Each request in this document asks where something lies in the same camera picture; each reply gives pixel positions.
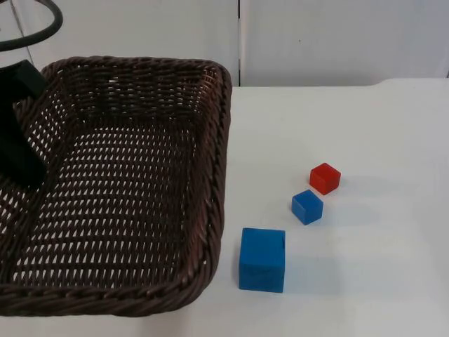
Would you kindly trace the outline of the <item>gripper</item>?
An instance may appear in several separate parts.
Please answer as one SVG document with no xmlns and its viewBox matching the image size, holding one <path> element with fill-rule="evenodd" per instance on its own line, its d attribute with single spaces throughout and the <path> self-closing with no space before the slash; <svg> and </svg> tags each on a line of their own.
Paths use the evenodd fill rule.
<svg viewBox="0 0 449 337">
<path fill-rule="evenodd" d="M 29 189 L 42 185 L 46 165 L 25 138 L 11 104 L 39 98 L 45 88 L 46 79 L 28 60 L 1 68 L 1 174 Z"/>
</svg>

